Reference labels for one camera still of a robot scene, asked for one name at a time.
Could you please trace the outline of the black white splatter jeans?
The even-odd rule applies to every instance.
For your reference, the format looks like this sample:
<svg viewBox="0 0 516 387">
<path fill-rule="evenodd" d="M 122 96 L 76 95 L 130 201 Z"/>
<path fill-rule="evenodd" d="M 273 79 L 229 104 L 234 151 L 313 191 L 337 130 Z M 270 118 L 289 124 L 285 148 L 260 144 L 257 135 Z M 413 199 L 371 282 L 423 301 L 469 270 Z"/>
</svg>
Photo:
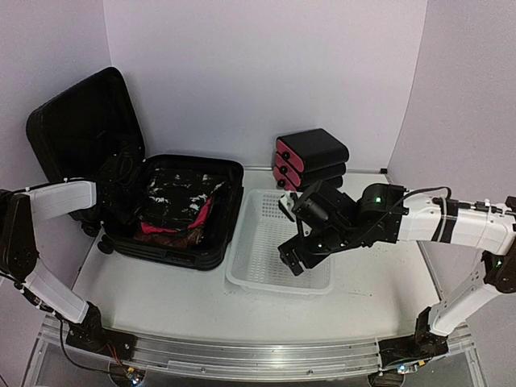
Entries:
<svg viewBox="0 0 516 387">
<path fill-rule="evenodd" d="M 149 227 L 184 231 L 201 226 L 227 179 L 191 169 L 158 168 L 144 191 L 139 219 Z"/>
</svg>

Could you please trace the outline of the white perforated plastic basket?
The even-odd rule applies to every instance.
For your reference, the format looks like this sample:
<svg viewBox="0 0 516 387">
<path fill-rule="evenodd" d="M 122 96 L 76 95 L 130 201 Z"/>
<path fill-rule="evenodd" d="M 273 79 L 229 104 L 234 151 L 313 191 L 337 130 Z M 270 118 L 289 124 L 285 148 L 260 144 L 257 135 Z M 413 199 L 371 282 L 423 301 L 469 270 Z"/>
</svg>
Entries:
<svg viewBox="0 0 516 387">
<path fill-rule="evenodd" d="M 297 234 L 278 208 L 282 192 L 254 189 L 243 203 L 227 257 L 226 279 L 247 292 L 314 298 L 334 287 L 331 260 L 294 276 L 278 247 Z"/>
</svg>

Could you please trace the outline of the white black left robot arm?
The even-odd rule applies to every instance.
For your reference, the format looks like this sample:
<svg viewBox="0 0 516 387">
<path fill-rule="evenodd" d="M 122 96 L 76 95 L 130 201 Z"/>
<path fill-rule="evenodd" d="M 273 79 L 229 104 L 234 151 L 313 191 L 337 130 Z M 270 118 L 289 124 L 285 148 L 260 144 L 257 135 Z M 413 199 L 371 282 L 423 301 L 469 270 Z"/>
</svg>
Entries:
<svg viewBox="0 0 516 387">
<path fill-rule="evenodd" d="M 77 224 L 56 227 L 55 220 L 77 213 L 87 235 L 105 233 L 103 252 L 117 251 L 123 232 L 135 223 L 129 192 L 140 165 L 140 158 L 128 151 L 111 152 L 90 177 L 1 192 L 2 276 L 33 306 L 68 324 L 66 344 L 122 360 L 131 358 L 136 337 L 104 327 L 101 310 L 62 278 L 85 255 L 85 239 Z"/>
</svg>

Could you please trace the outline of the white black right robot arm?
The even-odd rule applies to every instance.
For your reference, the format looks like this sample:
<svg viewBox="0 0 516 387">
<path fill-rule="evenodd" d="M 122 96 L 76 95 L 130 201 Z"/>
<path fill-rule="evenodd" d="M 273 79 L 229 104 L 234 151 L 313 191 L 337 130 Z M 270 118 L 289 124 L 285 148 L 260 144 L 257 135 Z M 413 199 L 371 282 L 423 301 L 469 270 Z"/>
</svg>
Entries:
<svg viewBox="0 0 516 387">
<path fill-rule="evenodd" d="M 279 209 L 297 226 L 281 244 L 282 262 L 299 276 L 330 255 L 376 243 L 415 242 L 471 252 L 464 280 L 419 313 L 414 333 L 379 342 L 385 366 L 445 354 L 449 335 L 501 295 L 515 291 L 515 198 L 455 199 L 447 186 L 408 190 L 375 183 L 354 200 L 324 181 L 287 192 Z"/>
</svg>

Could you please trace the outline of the pink garment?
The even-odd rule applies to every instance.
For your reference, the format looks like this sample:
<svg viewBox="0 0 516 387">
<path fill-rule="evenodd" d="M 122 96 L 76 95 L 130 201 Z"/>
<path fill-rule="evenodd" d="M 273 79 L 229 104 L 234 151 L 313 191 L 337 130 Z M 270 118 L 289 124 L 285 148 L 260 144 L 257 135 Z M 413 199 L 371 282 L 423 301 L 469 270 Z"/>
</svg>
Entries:
<svg viewBox="0 0 516 387">
<path fill-rule="evenodd" d="M 151 196 L 139 215 L 144 233 L 179 232 L 201 227 L 210 214 L 212 198 L 197 196 L 165 198 Z"/>
</svg>

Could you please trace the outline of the black ribbed hard-shell suitcase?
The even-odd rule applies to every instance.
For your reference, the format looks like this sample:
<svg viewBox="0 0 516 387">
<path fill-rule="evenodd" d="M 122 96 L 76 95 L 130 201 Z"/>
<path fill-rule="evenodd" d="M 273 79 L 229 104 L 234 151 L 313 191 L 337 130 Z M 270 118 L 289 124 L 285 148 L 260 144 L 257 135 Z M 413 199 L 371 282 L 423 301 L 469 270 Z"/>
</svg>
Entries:
<svg viewBox="0 0 516 387">
<path fill-rule="evenodd" d="M 72 217 L 87 235 L 100 237 L 100 251 L 200 271 L 223 262 L 243 199 L 243 166 L 200 156 L 147 156 L 116 68 L 33 110 L 26 133 L 50 182 L 95 182 L 96 205 Z"/>
</svg>

